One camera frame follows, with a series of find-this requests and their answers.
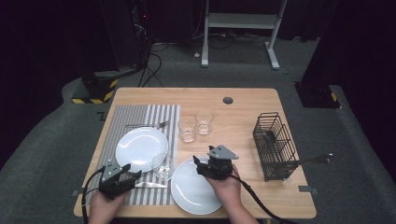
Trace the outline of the black wire cutlery basket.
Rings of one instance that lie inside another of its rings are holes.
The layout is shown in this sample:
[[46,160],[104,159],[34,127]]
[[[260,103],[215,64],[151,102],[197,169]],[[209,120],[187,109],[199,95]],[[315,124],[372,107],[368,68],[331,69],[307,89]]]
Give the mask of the black wire cutlery basket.
[[264,180],[286,180],[297,169],[296,148],[277,112],[261,113],[253,129]]

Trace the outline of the white plate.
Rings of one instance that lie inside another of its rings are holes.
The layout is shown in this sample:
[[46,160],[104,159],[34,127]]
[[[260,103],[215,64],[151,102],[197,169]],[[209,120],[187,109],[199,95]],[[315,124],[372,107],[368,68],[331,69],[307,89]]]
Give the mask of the white plate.
[[171,178],[171,193],[176,204],[193,215],[208,215],[221,208],[215,191],[196,171],[193,158],[183,161]]
[[115,158],[120,166],[130,164],[130,173],[149,172],[152,160],[168,152],[168,140],[159,130],[150,127],[125,134],[116,146]]

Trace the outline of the metal fork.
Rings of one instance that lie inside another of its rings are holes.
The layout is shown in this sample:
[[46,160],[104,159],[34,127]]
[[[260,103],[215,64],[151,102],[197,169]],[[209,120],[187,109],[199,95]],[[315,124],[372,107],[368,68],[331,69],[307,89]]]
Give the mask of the metal fork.
[[156,123],[156,124],[126,124],[124,125],[125,128],[142,128],[142,127],[151,127],[151,128],[157,128],[157,129],[161,129],[164,128],[168,125],[169,120],[160,122],[160,123]]

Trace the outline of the dark computer rack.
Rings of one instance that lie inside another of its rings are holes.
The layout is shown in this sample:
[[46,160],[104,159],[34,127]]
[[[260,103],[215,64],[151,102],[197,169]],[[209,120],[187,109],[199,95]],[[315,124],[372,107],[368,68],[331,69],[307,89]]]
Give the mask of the dark computer rack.
[[146,0],[130,0],[130,12],[137,44],[142,47],[149,42],[151,27]]

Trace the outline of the person's left hand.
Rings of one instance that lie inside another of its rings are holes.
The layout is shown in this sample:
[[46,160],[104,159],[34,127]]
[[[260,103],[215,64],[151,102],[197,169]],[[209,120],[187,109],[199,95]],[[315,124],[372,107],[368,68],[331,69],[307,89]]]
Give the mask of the person's left hand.
[[91,199],[89,219],[113,219],[127,196],[128,193],[125,192],[114,200],[110,200],[100,191],[96,191]]

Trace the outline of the metal table knife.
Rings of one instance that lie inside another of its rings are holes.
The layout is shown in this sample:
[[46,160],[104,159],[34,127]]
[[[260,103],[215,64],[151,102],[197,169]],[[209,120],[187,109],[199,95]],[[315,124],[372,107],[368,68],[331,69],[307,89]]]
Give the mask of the metal table knife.
[[160,183],[153,182],[139,182],[134,185],[136,188],[148,188],[148,189],[167,189],[167,186]]

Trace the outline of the black base with yellow mark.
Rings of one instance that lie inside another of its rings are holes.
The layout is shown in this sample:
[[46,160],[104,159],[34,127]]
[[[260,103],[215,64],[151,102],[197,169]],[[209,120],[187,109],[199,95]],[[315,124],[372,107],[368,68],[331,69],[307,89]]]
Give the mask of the black base with yellow mark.
[[335,93],[329,86],[304,85],[301,82],[295,82],[294,87],[297,90],[303,107],[307,108],[339,108],[340,104]]

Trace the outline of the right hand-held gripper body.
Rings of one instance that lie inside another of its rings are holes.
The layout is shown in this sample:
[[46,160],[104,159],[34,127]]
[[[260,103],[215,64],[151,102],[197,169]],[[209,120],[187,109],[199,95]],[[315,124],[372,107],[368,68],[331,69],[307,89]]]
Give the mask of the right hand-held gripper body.
[[202,162],[200,175],[215,180],[224,180],[233,173],[233,160],[239,157],[226,146],[215,147],[210,153],[208,151],[208,161]]

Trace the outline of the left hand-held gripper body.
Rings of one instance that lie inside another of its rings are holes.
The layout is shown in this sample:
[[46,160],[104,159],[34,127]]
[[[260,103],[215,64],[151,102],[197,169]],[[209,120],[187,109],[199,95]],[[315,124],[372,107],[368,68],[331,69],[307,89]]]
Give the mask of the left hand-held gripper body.
[[121,167],[117,163],[110,161],[103,171],[99,181],[99,191],[108,199],[114,200],[119,195],[133,189],[127,187],[125,180],[120,180]]

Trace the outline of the grey striped placemat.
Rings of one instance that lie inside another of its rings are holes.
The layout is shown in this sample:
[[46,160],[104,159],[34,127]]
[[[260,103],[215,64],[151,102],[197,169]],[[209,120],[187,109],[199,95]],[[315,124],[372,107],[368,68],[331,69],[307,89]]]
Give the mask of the grey striped placemat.
[[[105,131],[102,151],[98,154],[95,168],[100,169],[110,161],[117,163],[115,158],[116,146],[120,139],[128,132],[137,128],[125,128],[126,124],[156,124],[166,120],[166,127],[157,129],[161,131],[168,140],[167,155],[175,157],[178,145],[178,127],[180,106],[179,105],[118,105],[115,107],[109,126]],[[125,173],[121,179],[128,179],[134,173]],[[127,205],[172,205],[174,199],[168,181],[161,181],[152,171],[142,173],[139,178],[141,182],[162,183],[167,189],[133,189],[127,197]]]

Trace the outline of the long metal utensil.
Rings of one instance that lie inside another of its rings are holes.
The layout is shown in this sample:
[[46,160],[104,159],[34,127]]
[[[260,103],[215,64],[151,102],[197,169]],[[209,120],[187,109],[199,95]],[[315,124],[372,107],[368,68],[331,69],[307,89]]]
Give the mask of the long metal utensil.
[[317,156],[315,158],[307,159],[307,160],[299,160],[299,161],[283,161],[275,164],[276,170],[288,170],[295,169],[300,165],[308,164],[308,163],[325,163],[329,164],[331,162],[331,158],[333,157],[332,153],[323,154]]

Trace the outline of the black yellow striped base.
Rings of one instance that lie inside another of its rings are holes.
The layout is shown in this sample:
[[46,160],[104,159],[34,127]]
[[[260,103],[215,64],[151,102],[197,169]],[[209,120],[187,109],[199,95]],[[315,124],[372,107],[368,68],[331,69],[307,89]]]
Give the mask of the black yellow striped base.
[[93,72],[85,72],[72,95],[75,104],[104,104],[114,94],[118,79],[114,77],[97,77]]

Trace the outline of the white metal stand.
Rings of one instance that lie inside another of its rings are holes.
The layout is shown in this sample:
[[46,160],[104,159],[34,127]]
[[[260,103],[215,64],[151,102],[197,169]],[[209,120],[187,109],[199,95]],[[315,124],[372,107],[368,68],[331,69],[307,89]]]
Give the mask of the white metal stand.
[[237,14],[237,13],[213,13],[210,11],[210,0],[205,0],[205,26],[204,40],[201,55],[201,66],[209,65],[208,36],[210,28],[245,28],[271,30],[270,40],[264,43],[269,61],[274,70],[279,70],[280,65],[274,51],[274,44],[288,0],[281,0],[279,11],[274,15],[269,14]]

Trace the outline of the clear drinking glass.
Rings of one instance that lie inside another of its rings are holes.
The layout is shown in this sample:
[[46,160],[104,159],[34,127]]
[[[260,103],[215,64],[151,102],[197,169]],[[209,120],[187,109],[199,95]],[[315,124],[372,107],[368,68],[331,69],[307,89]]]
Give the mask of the clear drinking glass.
[[152,159],[151,168],[161,181],[168,181],[174,172],[173,158],[165,153],[159,154]]
[[197,132],[202,135],[210,134],[212,131],[213,113],[209,110],[199,110],[195,114],[198,124]]
[[178,122],[179,137],[183,142],[190,143],[196,139],[197,123],[194,117],[183,117]]

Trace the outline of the person's right hand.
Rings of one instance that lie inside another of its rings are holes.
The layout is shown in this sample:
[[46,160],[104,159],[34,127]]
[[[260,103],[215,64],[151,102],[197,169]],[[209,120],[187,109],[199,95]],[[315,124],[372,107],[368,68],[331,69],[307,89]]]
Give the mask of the person's right hand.
[[232,174],[226,179],[215,180],[209,177],[206,178],[229,218],[241,217],[246,212],[241,201],[241,184],[235,179],[237,176],[237,168],[234,165]]

